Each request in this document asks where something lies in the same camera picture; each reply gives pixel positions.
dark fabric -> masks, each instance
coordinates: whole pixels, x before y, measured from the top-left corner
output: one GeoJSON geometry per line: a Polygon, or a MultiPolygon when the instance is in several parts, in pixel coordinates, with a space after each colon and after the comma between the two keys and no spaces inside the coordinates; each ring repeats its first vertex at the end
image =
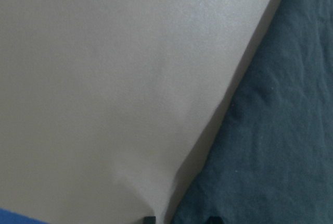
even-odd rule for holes
{"type": "Polygon", "coordinates": [[[332,10],[282,0],[173,224],[333,223],[332,10]]]}
{"type": "Polygon", "coordinates": [[[18,215],[0,208],[0,223],[1,224],[46,224],[38,220],[18,215]]]}

fabric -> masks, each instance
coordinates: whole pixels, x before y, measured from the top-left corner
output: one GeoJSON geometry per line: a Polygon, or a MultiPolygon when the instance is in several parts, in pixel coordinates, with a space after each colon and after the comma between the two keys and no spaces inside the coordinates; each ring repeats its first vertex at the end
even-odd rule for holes
{"type": "Polygon", "coordinates": [[[173,224],[333,223],[332,17],[282,0],[173,224]]]}
{"type": "Polygon", "coordinates": [[[0,208],[1,224],[46,224],[38,220],[30,219],[23,215],[18,215],[0,208]]]}

small black object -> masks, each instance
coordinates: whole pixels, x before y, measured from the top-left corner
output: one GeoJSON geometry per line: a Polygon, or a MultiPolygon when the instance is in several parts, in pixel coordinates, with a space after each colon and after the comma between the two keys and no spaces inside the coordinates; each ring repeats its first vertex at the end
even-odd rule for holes
{"type": "Polygon", "coordinates": [[[208,219],[208,224],[224,224],[223,220],[219,216],[211,216],[208,219]]]}
{"type": "Polygon", "coordinates": [[[156,217],[155,216],[146,216],[144,218],[143,224],[156,224],[156,217]]]}

blue fabric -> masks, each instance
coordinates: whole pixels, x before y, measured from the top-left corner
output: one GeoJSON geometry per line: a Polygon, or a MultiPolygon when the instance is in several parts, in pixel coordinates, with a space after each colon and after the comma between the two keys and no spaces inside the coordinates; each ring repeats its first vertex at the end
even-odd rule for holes
{"type": "Polygon", "coordinates": [[[172,224],[333,223],[333,0],[282,0],[172,224]]]}
{"type": "Polygon", "coordinates": [[[23,215],[18,215],[0,208],[1,224],[46,224],[38,220],[30,219],[23,215]]]}

black object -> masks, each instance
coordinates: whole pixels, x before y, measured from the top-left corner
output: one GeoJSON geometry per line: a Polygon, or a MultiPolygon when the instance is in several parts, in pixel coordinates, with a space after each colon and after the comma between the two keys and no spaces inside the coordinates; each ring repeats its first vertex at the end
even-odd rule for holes
{"type": "Polygon", "coordinates": [[[224,224],[224,222],[221,217],[211,216],[209,217],[207,224],[224,224]]]}
{"type": "Polygon", "coordinates": [[[143,224],[156,224],[156,217],[155,216],[146,216],[144,218],[143,224]]]}

